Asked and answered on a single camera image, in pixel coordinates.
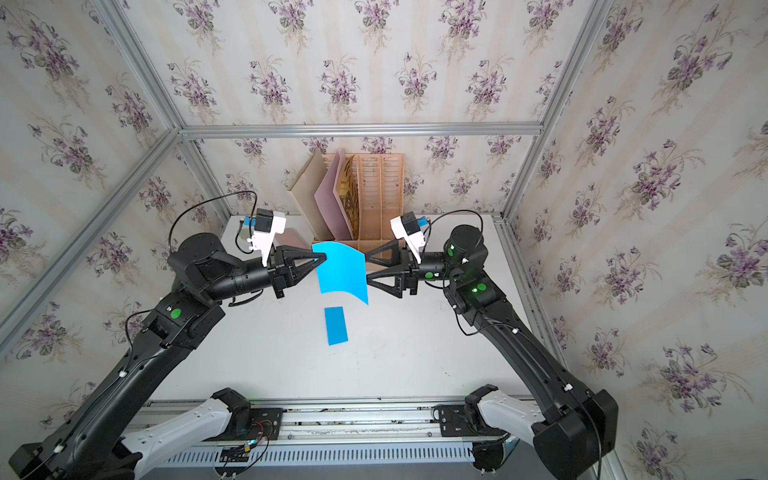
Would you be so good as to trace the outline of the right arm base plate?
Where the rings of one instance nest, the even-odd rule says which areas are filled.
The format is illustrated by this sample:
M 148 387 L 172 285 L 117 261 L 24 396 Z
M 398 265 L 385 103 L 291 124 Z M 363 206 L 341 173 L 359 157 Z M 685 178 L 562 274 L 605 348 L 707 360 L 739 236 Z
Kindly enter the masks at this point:
M 478 414 L 471 413 L 464 404 L 438 404 L 432 408 L 431 414 L 442 437 L 515 438 L 515 435 L 509 432 L 490 427 Z

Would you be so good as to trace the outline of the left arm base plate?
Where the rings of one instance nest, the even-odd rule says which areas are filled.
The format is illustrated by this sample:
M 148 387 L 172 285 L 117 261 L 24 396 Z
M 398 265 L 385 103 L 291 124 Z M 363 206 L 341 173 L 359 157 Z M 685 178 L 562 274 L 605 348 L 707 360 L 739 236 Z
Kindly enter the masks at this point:
M 277 440 L 283 414 L 281 408 L 251 408 L 248 415 L 242 410 L 235 413 L 225 430 L 213 437 L 217 441 L 245 441 L 259 438 Z

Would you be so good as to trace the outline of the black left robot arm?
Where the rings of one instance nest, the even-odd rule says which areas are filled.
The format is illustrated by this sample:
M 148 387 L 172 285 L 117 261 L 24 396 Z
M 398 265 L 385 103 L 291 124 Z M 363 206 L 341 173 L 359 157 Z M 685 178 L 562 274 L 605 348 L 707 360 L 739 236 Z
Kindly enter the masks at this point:
M 168 258 L 175 273 L 171 291 L 147 311 L 139 331 L 128 335 L 126 354 L 54 433 L 14 452 L 12 471 L 21 479 L 140 479 L 202 440 L 227 431 L 247 434 L 251 404 L 231 388 L 144 433 L 125 429 L 224 318 L 226 306 L 246 304 L 267 289 L 283 297 L 326 261 L 322 252 L 274 246 L 285 223 L 280 212 L 252 210 L 248 242 L 260 252 L 258 259 L 228 253 L 209 232 L 182 241 Z

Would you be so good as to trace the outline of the blue square paper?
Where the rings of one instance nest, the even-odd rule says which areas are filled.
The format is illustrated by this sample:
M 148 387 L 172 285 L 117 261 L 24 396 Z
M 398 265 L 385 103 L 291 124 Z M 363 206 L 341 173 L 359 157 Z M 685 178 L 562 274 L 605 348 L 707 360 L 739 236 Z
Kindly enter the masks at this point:
M 329 346 L 346 343 L 349 340 L 346 319 L 342 307 L 324 309 L 326 335 Z
M 312 251 L 326 256 L 316 270 L 322 294 L 347 293 L 369 304 L 366 259 L 362 252 L 339 242 L 315 243 Z

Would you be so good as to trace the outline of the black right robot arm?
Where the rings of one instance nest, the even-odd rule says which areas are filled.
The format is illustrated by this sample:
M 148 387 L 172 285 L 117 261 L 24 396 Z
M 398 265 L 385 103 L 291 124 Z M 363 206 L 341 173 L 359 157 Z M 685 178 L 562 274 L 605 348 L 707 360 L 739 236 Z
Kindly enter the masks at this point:
M 499 468 L 509 439 L 533 447 L 557 479 L 576 479 L 589 469 L 602 474 L 603 459 L 615 447 L 619 407 L 605 390 L 594 391 L 560 363 L 524 324 L 504 291 L 485 269 L 484 226 L 454 227 L 441 250 L 427 248 L 434 221 L 408 212 L 391 221 L 393 240 L 369 251 L 376 271 L 367 283 L 396 298 L 415 295 L 435 282 L 462 334 L 484 336 L 513 368 L 534 402 L 528 404 L 491 384 L 464 399 L 463 431 L 481 437 L 475 457 L 490 453 Z

